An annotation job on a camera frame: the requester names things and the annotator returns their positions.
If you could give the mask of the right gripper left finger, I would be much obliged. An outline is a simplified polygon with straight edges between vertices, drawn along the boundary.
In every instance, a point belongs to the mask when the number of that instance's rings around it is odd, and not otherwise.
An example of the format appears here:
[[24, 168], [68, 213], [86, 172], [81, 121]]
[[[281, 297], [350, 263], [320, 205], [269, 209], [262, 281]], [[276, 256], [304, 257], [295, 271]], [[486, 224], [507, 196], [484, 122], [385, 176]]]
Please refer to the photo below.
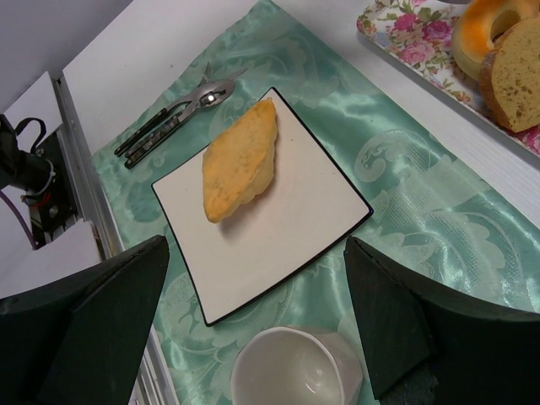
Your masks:
[[126, 404], [170, 259], [156, 235], [1, 300], [3, 404]]

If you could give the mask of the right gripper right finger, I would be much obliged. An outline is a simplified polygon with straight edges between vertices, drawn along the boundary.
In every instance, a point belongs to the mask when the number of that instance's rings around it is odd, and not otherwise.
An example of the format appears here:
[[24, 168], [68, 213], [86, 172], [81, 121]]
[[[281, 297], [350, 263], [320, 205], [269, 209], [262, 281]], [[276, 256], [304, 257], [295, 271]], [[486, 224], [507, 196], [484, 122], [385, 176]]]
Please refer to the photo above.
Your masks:
[[538, 403], [537, 313], [449, 288], [355, 237], [344, 259], [380, 403]]

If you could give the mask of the yellow toast bread slice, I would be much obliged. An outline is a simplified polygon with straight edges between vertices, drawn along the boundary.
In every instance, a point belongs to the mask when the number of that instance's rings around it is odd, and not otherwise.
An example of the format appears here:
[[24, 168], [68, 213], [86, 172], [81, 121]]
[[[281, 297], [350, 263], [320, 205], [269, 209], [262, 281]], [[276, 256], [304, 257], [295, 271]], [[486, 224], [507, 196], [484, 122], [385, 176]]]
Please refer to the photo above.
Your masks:
[[202, 157], [203, 208], [209, 222], [221, 222], [266, 191], [274, 177], [277, 138], [276, 108], [265, 99], [209, 144]]

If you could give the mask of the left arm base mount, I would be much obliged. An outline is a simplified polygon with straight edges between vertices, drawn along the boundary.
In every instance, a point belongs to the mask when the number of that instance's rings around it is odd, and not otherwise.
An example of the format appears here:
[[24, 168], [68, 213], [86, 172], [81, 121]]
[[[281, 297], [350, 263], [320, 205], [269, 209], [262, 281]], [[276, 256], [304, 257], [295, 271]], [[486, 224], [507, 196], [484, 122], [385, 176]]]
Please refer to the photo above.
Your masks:
[[[19, 136], [32, 123], [39, 134], [30, 149], [19, 146]], [[1, 199], [15, 214], [34, 250], [52, 242], [79, 218], [79, 210], [58, 135], [46, 133], [45, 122], [36, 117], [13, 126], [1, 115], [1, 188], [20, 192], [25, 210], [14, 206], [4, 192]]]

